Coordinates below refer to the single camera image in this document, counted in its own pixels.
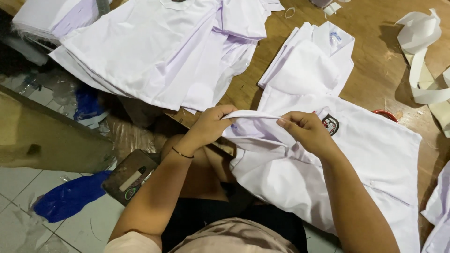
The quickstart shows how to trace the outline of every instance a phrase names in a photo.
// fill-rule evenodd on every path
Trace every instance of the fingernail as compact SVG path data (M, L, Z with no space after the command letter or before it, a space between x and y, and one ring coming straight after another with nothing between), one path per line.
M281 127L284 127L284 125L286 124L286 120L283 118L280 118L277 120L277 124Z

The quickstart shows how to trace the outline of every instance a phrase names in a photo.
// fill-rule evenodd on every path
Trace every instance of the hand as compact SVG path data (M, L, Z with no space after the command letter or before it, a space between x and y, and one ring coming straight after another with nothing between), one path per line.
M277 120L294 139L319 159L341 153L330 133L315 113L288 112Z
M222 132L236 121L236 118L221 118L237 110L230 104L208 108L174 148L191 156L197 149L216 141L222 136Z

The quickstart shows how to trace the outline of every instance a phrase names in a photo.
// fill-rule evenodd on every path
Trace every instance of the shirt sleeve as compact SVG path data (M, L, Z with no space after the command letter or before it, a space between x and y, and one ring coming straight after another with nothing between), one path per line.
M162 251L150 238L137 232L128 232L110 241L103 253L162 253Z

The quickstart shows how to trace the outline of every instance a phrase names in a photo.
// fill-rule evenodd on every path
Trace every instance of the embroidered logo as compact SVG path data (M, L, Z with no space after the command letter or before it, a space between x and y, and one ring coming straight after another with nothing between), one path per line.
M331 136L333 136L339 129L339 121L329 114L322 120L322 123Z

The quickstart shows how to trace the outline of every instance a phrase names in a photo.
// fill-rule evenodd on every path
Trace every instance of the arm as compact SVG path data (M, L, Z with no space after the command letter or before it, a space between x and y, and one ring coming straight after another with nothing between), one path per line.
M197 149L217 140L233 123L233 119L221 118L235 110L232 105L206 110L174 148L185 156L193 156ZM162 248L161 234L172 216L191 161L171 150L126 206L109 241L135 231Z
M399 253L389 224L319 117L289 112L282 118L277 123L322 163L334 225L344 251Z

